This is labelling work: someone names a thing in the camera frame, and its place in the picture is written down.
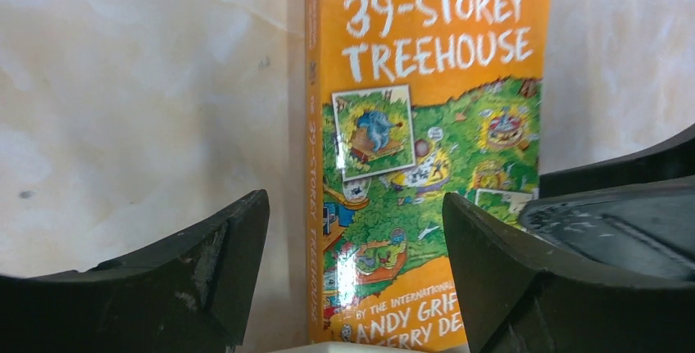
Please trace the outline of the orange paperback book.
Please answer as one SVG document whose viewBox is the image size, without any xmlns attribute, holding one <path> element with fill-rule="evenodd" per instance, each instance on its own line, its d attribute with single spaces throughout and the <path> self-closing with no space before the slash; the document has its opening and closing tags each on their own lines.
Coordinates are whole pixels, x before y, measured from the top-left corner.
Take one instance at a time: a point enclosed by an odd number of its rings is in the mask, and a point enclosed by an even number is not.
<svg viewBox="0 0 695 353">
<path fill-rule="evenodd" d="M 538 196 L 550 0 L 306 0 L 308 337 L 467 342 L 456 193 L 516 225 Z"/>
</svg>

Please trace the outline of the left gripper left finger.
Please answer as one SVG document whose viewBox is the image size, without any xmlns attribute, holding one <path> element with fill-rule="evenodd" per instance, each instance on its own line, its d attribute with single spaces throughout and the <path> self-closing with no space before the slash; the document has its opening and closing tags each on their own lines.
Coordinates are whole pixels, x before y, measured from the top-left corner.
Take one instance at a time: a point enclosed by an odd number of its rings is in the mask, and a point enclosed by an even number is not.
<svg viewBox="0 0 695 353">
<path fill-rule="evenodd" d="M 255 190 L 96 267 L 1 278 L 4 352 L 232 352 L 241 346 L 270 219 Z"/>
</svg>

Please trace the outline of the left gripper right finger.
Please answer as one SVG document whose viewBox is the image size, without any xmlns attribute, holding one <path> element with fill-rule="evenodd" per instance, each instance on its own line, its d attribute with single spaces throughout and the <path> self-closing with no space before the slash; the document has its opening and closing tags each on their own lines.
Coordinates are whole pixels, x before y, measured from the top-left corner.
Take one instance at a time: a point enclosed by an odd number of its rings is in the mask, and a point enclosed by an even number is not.
<svg viewBox="0 0 695 353">
<path fill-rule="evenodd" d="M 554 247 L 454 192 L 442 216 L 471 351 L 693 351 L 693 283 Z"/>
</svg>

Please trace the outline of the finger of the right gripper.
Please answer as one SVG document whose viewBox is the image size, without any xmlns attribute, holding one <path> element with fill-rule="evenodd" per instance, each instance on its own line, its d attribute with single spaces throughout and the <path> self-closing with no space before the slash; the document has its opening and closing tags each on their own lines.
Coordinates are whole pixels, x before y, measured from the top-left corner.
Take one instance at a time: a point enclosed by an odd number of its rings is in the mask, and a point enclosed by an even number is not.
<svg viewBox="0 0 695 353">
<path fill-rule="evenodd" d="M 531 233 L 605 265 L 694 280 L 694 128 L 608 161 L 543 174 L 518 218 Z"/>
</svg>

